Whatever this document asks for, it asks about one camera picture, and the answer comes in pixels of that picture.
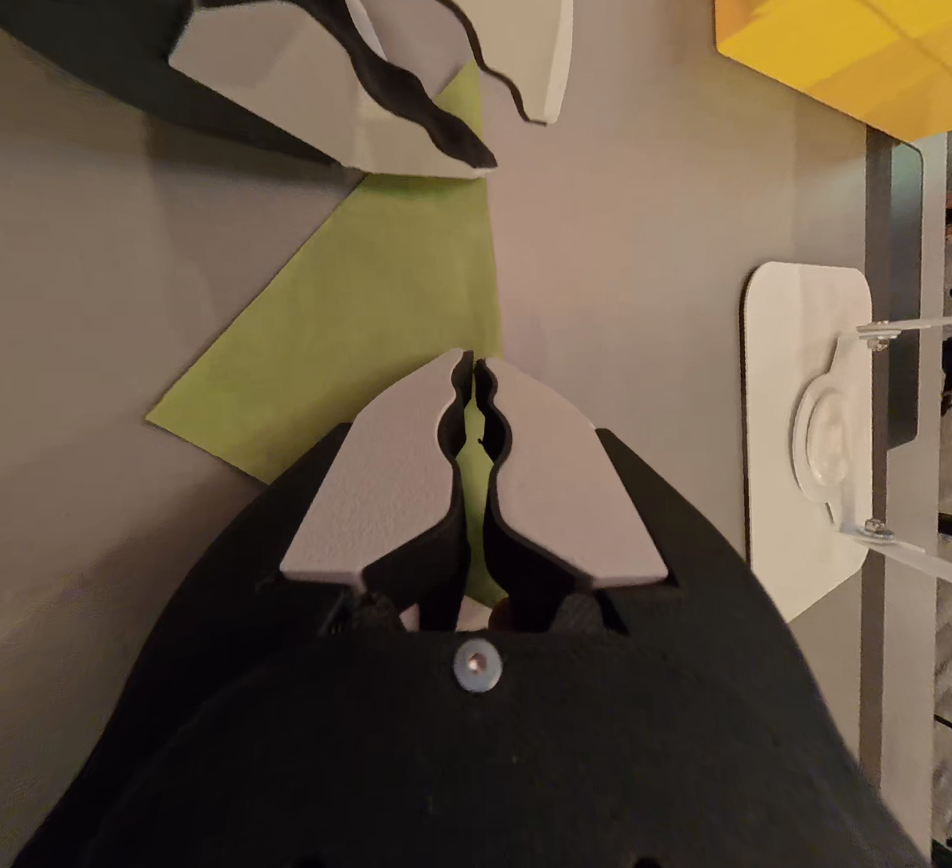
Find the green origami paper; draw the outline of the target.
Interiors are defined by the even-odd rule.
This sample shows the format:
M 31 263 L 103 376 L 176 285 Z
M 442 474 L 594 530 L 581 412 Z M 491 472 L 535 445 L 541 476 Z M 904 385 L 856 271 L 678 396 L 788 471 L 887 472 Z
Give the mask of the green origami paper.
M 160 398 L 147 421 L 271 484 L 452 348 L 502 351 L 488 183 L 371 174 Z M 468 536 L 489 459 L 467 405 Z

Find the yellow box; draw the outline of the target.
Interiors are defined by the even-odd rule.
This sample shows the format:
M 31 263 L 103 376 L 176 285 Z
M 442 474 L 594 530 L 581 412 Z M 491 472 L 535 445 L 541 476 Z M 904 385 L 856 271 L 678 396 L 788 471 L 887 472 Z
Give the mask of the yellow box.
M 950 131 L 951 0 L 713 0 L 719 53 L 912 143 Z

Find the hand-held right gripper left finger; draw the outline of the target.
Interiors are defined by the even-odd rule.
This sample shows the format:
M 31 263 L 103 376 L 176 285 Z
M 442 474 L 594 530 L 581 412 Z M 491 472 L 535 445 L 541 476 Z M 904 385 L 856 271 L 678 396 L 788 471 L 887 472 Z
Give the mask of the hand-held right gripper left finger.
M 387 387 L 344 436 L 280 564 L 286 579 L 339 585 L 457 628 L 470 571 L 458 455 L 474 354 L 452 348 Z

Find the clear acrylic bracket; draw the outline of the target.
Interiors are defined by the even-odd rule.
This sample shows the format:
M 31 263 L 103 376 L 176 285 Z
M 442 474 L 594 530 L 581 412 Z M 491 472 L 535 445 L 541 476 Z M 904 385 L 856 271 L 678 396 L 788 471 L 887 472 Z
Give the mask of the clear acrylic bracket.
M 837 333 L 827 372 L 803 391 L 793 419 L 790 440 L 794 476 L 803 495 L 824 505 L 834 532 L 866 550 L 944 582 L 951 581 L 950 562 L 900 540 L 876 518 L 856 521 L 855 471 L 863 458 L 853 456 L 855 430 L 871 431 L 871 420 L 855 419 L 852 395 L 858 393 L 855 372 L 868 353 L 888 349 L 902 333 L 950 326 L 949 316 L 878 321 Z

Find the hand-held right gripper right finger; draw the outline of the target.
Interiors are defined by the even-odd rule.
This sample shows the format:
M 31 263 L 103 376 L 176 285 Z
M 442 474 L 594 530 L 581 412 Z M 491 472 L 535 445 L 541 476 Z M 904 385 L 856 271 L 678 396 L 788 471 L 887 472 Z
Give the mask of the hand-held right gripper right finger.
M 497 357 L 474 368 L 490 457 L 483 555 L 514 628 L 543 632 L 574 594 L 662 584 L 669 569 L 595 425 Z

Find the white rounded base plate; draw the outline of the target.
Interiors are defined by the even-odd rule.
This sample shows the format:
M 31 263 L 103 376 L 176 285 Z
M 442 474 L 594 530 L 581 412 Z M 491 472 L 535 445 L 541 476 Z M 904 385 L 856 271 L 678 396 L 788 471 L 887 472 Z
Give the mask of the white rounded base plate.
M 864 274 L 853 267 L 770 262 L 749 278 L 743 305 L 747 554 L 790 622 L 854 576 L 867 550 L 836 534 L 827 508 L 801 492 L 791 462 L 803 391 L 827 372 L 837 333 L 872 322 Z M 872 354 L 861 347 L 855 419 L 872 421 Z M 856 521 L 873 517 L 872 429 L 855 430 Z

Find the grey metal stand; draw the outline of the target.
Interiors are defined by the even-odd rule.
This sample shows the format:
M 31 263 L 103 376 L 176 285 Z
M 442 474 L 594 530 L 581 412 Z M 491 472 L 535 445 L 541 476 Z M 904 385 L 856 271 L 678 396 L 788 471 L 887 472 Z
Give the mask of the grey metal stand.
M 866 133 L 865 262 L 874 317 L 944 314 L 946 135 L 914 144 Z M 873 517 L 938 545 L 943 335 L 907 331 L 873 353 Z M 929 861 L 936 581 L 872 552 L 863 565 L 862 766 Z

